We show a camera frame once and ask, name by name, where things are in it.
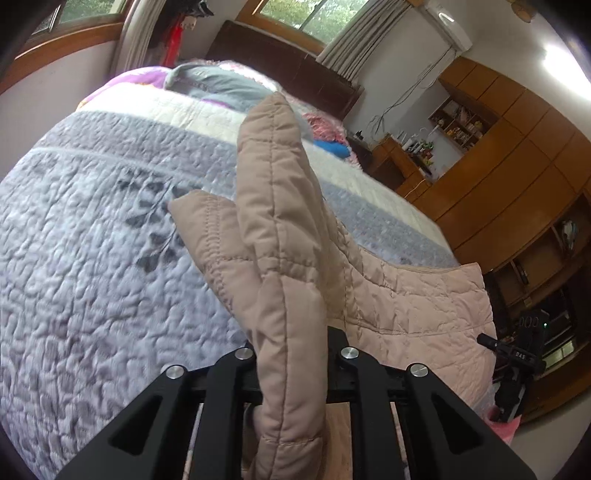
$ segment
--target blue cloth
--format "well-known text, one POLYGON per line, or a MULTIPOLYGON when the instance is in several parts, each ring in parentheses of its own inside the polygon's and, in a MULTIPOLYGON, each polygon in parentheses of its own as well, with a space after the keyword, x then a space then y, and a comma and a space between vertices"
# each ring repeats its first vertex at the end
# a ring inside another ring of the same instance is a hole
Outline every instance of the blue cloth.
POLYGON ((350 156, 349 149, 338 142, 327 142, 324 140, 314 140, 314 143, 323 150, 332 153, 335 157, 344 159, 350 156))

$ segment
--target black metal bracket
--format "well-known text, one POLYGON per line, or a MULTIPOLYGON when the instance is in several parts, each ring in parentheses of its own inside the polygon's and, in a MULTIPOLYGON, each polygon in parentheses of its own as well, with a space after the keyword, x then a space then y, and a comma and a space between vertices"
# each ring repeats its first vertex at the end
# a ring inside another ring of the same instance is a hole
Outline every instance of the black metal bracket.
POLYGON ((501 342, 484 333, 476 337, 480 345, 509 363, 495 394, 495 404, 499 411, 491 420, 509 422, 523 412, 534 375, 540 375, 546 369, 546 362, 540 356, 548 318, 548 313, 540 309, 523 312, 519 319, 515 345, 501 342))
MULTIPOLYGON (((385 367, 329 329, 327 403, 350 404, 354 480, 402 480, 397 408, 413 480, 534 480, 523 461, 425 365, 385 367)), ((180 480, 199 405, 190 480, 238 480, 246 403, 261 404, 256 356, 169 367, 57 475, 57 480, 180 480)))

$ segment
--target silver screw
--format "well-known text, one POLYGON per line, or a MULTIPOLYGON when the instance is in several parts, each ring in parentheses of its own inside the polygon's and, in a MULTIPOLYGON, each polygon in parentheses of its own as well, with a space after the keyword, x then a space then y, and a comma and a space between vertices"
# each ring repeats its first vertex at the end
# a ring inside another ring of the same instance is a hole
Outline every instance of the silver screw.
POLYGON ((252 350, 250 350, 248 347, 243 347, 236 350, 236 353, 234 355, 239 360, 248 360, 250 357, 252 357, 253 353, 252 350))
POLYGON ((411 366, 410 372, 414 377, 424 377, 429 373, 429 369, 423 364, 414 364, 411 366))
POLYGON ((171 367, 168 367, 166 369, 166 376, 171 378, 171 379, 175 379, 175 378, 180 378, 184 375, 184 368, 181 367, 180 365, 173 365, 171 367))
POLYGON ((340 351, 340 354, 343 358, 351 360, 359 356, 359 350, 357 350, 354 346, 346 346, 340 351))

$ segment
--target gray pillow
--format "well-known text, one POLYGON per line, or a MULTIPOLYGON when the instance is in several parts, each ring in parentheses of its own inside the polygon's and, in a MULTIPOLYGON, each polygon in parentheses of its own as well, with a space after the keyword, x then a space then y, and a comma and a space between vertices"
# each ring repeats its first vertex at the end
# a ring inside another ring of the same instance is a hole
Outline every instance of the gray pillow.
MULTIPOLYGON (((256 81, 217 66, 185 63, 172 70, 164 81, 164 89, 192 98, 221 103, 237 112, 248 111, 273 92, 256 81)), ((310 124, 299 113, 295 117, 301 137, 313 141, 310 124)))

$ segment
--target dark wooden headboard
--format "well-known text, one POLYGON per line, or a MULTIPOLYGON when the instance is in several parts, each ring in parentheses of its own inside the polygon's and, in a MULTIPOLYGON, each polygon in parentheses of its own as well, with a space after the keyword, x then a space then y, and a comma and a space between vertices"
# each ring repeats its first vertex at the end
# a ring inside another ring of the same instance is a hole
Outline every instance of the dark wooden headboard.
POLYGON ((222 25, 206 58, 247 65, 279 82, 293 96, 340 120, 362 91, 299 47, 231 20, 222 25))

